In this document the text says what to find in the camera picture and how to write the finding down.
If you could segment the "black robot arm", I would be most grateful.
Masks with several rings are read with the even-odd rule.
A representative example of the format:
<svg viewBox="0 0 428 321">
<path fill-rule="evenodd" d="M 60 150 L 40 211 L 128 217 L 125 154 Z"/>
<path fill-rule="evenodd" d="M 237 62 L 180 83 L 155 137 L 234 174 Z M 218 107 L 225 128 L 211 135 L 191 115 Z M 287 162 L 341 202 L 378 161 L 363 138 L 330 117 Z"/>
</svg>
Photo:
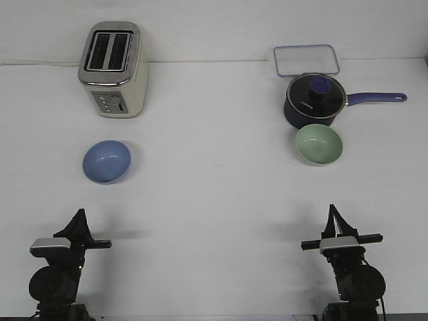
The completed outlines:
<svg viewBox="0 0 428 321">
<path fill-rule="evenodd" d="M 380 319 L 377 308 L 385 307 L 386 282 L 380 271 L 365 260 L 364 245 L 382 240 L 380 233 L 361 235 L 331 204 L 320 239 L 301 242 L 304 251 L 318 250 L 334 272 L 340 301 L 327 304 L 322 320 Z"/>
<path fill-rule="evenodd" d="M 47 265 L 29 281 L 29 294 L 37 301 L 39 320 L 93 320 L 84 304 L 77 304 L 78 286 L 89 249 L 108 249 L 112 242 L 92 237 L 86 212 L 78 209 L 72 220 L 52 237 L 36 239 L 29 252 Z"/>
</svg>

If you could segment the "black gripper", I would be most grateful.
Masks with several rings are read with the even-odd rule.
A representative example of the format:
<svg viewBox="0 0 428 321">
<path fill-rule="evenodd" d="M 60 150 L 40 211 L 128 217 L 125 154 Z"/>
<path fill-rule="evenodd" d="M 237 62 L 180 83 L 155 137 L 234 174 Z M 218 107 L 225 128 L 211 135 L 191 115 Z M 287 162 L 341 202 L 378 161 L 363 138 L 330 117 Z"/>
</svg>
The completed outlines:
<svg viewBox="0 0 428 321">
<path fill-rule="evenodd" d="M 85 253 L 89 249 L 108 249 L 112 242 L 106 240 L 93 240 L 88 227 L 85 209 L 79 209 L 72 220 L 53 237 L 65 237 L 71 241 L 71 249 L 67 253 L 46 258 L 48 264 L 63 268 L 83 267 Z"/>
<path fill-rule="evenodd" d="M 328 220 L 325 230 L 321 233 L 321 239 L 333 237 L 355 237 L 360 243 L 359 247 L 350 247 L 344 249 L 328 250 L 323 256 L 335 268 L 338 266 L 358 266 L 364 262 L 365 244 L 380 243 L 383 235 L 380 233 L 359 235 L 357 229 L 351 227 L 338 212 L 334 204 L 329 205 Z M 302 250 L 318 250 L 320 252 L 320 240 L 302 241 L 300 246 Z"/>
</svg>

